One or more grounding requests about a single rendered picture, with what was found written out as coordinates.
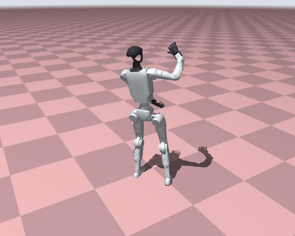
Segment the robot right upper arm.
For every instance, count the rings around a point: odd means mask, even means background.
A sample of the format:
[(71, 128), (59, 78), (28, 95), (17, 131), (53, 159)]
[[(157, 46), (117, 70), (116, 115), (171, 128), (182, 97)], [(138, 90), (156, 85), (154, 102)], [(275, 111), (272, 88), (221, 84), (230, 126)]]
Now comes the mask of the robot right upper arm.
[(159, 70), (157, 68), (151, 68), (147, 70), (147, 75), (150, 79), (156, 80), (157, 78), (159, 79), (165, 79), (165, 80), (173, 80), (177, 81), (180, 79), (179, 77), (174, 77), (173, 73), (169, 73), (167, 71)]

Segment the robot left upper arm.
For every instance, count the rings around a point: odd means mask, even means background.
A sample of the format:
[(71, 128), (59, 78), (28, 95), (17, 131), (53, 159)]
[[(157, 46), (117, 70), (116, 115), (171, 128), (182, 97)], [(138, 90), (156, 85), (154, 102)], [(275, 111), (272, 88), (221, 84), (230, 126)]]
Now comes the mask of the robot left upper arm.
[(127, 71), (127, 69), (125, 69), (125, 70), (123, 70), (122, 72), (121, 72), (121, 74), (120, 74), (120, 78), (123, 80), (123, 81), (125, 81), (126, 83), (127, 83), (127, 80), (126, 80), (126, 71)]

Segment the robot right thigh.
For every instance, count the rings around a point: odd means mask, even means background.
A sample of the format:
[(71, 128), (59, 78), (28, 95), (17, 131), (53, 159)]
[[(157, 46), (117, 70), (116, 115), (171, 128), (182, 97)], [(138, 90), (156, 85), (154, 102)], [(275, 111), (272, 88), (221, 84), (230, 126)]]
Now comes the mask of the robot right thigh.
[(155, 130), (159, 137), (159, 150), (162, 153), (165, 153), (165, 144), (167, 142), (167, 134), (166, 134), (166, 120), (163, 114), (152, 112), (150, 119), (152, 120), (152, 124), (155, 126)]

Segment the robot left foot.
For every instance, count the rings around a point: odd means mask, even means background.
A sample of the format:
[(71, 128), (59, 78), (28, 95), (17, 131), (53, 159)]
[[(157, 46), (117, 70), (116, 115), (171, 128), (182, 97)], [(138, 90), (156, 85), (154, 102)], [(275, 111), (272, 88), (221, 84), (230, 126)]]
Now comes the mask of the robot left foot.
[(145, 167), (141, 166), (140, 172), (139, 173), (138, 173), (138, 171), (134, 172), (133, 178), (138, 178), (144, 171), (145, 171)]

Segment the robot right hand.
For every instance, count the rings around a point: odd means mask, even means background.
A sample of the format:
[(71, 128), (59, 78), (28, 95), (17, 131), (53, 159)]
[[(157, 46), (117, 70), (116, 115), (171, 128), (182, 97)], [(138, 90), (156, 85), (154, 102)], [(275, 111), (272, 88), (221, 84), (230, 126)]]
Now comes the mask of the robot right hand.
[[(168, 47), (168, 49), (170, 50), (170, 52), (167, 52), (167, 53), (174, 55), (174, 57), (177, 53), (180, 53), (180, 51), (178, 51), (178, 47), (176, 46), (176, 42), (172, 43), (172, 45), (170, 45), (170, 47)], [(182, 56), (181, 53), (180, 53), (180, 55)]]

